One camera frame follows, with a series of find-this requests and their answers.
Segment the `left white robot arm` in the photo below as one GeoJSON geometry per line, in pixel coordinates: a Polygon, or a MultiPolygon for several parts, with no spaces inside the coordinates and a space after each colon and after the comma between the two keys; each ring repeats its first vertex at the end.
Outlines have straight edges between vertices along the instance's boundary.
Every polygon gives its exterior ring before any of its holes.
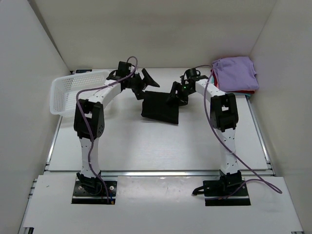
{"type": "Polygon", "coordinates": [[[107,188],[101,178],[98,164],[98,142],[105,128],[105,107],[125,89],[131,89],[138,100],[144,98],[147,86],[159,87],[146,69],[141,73],[128,62],[119,62],[118,68],[112,71],[104,88],[99,89],[86,99],[79,98],[77,93],[76,110],[74,117],[74,130],[81,144],[82,168],[77,173],[81,186],[91,195],[97,195],[107,188]]]}

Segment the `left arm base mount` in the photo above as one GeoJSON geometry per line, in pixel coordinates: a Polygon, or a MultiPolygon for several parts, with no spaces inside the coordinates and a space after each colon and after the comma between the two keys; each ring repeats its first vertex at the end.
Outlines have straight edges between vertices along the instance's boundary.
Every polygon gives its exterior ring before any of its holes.
{"type": "Polygon", "coordinates": [[[96,188],[89,188],[76,178],[72,193],[72,204],[83,205],[115,205],[117,196],[117,180],[106,180],[108,193],[103,185],[98,184],[96,188]]]}

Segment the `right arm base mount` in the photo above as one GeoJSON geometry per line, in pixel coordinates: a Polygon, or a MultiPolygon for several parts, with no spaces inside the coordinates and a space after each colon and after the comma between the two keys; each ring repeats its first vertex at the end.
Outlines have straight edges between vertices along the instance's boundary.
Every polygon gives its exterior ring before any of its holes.
{"type": "Polygon", "coordinates": [[[240,171],[234,174],[220,172],[218,180],[205,180],[192,192],[204,195],[206,206],[250,206],[250,198],[240,171]]]}

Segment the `black t shirt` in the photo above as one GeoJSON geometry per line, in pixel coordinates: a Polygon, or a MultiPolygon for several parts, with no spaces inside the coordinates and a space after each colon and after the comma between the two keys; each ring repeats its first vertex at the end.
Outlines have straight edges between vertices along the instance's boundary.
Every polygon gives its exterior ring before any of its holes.
{"type": "Polygon", "coordinates": [[[146,91],[141,116],[178,125],[179,106],[176,101],[168,103],[169,96],[169,93],[146,91]]]}

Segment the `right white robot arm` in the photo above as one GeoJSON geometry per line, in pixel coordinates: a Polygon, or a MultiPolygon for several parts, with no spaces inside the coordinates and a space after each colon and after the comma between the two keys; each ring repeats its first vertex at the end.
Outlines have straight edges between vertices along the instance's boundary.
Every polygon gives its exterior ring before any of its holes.
{"type": "Polygon", "coordinates": [[[181,76],[181,82],[173,82],[167,103],[169,105],[184,106],[188,104],[188,97],[193,93],[203,95],[204,101],[209,102],[206,109],[208,123],[221,144],[220,178],[217,181],[219,191],[230,195],[242,183],[242,175],[237,162],[235,147],[235,131],[238,123],[238,110],[234,94],[221,91],[202,75],[196,68],[188,69],[181,76]]]}

